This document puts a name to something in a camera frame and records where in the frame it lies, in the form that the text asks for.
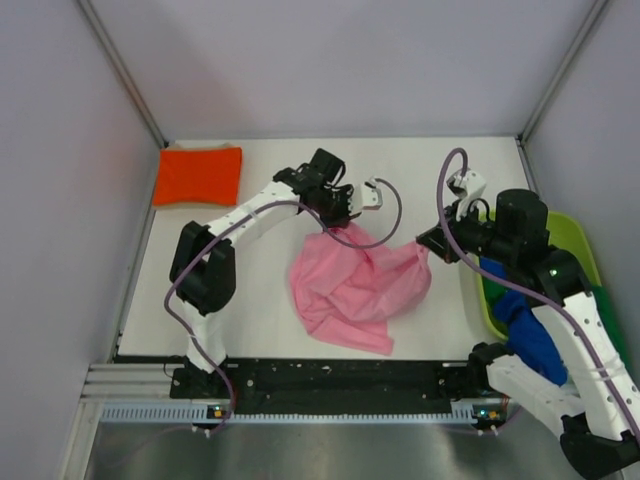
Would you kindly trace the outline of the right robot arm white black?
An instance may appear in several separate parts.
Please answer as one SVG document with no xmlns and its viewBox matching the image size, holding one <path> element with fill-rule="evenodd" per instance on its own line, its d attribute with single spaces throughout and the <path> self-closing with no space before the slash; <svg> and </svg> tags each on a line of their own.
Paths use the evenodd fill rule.
<svg viewBox="0 0 640 480">
<path fill-rule="evenodd" d="M 495 211 L 485 216 L 476 204 L 470 195 L 450 206 L 438 198 L 439 223 L 418 243 L 528 297 L 578 393 L 567 393 L 498 343 L 473 348 L 469 388 L 514 399 L 554 434 L 584 479 L 603 479 L 638 463 L 639 388 L 606 332 L 580 262 L 551 243 L 546 204 L 523 189 L 500 192 Z"/>
</svg>

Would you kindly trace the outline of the pink t shirt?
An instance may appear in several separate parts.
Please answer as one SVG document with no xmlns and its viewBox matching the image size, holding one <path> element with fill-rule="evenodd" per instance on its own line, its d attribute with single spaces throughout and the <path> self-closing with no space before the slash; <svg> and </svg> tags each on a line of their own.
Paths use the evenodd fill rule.
<svg viewBox="0 0 640 480">
<path fill-rule="evenodd" d="M 421 303 L 431 286 L 429 250 L 415 242 L 367 246 L 374 238 L 351 223 L 308 235 L 289 271 L 297 316 L 312 338 L 389 356 L 388 322 Z"/>
</svg>

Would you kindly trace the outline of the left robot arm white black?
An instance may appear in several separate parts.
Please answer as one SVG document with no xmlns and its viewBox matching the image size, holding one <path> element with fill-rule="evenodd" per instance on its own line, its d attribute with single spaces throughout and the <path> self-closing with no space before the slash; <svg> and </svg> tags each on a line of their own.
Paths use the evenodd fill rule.
<svg viewBox="0 0 640 480">
<path fill-rule="evenodd" d="M 169 272 L 179 306 L 165 306 L 187 327 L 187 358 L 196 367 L 191 381 L 203 395 L 216 396 L 226 387 L 227 374 L 216 365 L 226 358 L 220 312 L 236 291 L 236 254 L 306 207 L 327 226 L 346 225 L 356 211 L 351 208 L 354 186 L 339 184 L 345 173 L 343 160 L 318 149 L 310 161 L 277 172 L 225 216 L 183 227 Z"/>
</svg>

